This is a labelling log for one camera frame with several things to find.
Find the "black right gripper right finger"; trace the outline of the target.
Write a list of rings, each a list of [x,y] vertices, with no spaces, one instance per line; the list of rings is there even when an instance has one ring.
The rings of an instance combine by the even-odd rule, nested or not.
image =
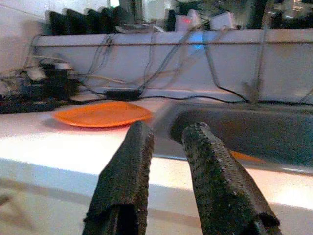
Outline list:
[[[278,235],[280,221],[250,174],[206,123],[182,133],[204,235]]]

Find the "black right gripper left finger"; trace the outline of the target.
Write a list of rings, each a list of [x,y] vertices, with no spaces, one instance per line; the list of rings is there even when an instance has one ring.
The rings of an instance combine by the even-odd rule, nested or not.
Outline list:
[[[147,228],[151,128],[141,121],[101,171],[84,219],[84,235],[143,235]]]

